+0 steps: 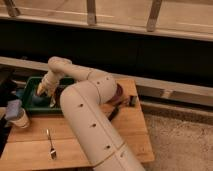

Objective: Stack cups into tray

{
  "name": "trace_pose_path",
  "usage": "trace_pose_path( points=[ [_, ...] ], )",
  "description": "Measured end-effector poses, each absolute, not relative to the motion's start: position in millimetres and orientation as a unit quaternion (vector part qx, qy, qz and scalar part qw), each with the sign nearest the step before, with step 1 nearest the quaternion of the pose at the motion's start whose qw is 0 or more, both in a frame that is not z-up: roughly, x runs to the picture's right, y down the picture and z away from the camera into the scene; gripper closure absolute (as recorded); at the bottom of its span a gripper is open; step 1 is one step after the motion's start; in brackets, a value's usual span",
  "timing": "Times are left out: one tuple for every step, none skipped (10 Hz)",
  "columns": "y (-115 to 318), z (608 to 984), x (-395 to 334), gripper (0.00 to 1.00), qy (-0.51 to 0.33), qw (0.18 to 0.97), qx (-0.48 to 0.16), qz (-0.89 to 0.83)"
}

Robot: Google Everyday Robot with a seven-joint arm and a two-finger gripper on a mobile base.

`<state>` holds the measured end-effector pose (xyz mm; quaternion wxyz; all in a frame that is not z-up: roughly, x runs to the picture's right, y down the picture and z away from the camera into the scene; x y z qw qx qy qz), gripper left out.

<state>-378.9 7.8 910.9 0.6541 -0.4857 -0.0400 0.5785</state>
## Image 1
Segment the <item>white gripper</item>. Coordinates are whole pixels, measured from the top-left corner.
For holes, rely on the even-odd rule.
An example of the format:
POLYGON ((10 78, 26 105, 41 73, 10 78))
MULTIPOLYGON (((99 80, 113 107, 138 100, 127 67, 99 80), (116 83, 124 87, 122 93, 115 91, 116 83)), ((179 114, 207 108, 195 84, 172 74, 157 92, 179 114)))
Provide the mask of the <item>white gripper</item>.
MULTIPOLYGON (((51 97, 54 94, 61 79, 62 75, 60 73, 48 71, 42 78, 41 83, 39 83, 36 94, 40 96, 45 92, 49 97, 51 97)), ((56 105, 56 96, 53 95, 50 100, 50 107, 53 108, 55 105, 56 105)))

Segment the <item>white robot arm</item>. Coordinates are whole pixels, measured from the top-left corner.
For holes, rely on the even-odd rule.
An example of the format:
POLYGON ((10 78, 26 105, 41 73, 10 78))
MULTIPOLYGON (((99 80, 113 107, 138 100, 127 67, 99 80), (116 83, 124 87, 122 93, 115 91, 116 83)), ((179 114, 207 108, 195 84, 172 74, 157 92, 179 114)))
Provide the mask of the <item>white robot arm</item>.
POLYGON ((61 57, 51 57, 48 68, 38 95, 52 96, 64 76, 76 80, 62 91, 60 107, 94 171, 145 171, 100 108, 116 95, 118 84, 114 77, 61 57))

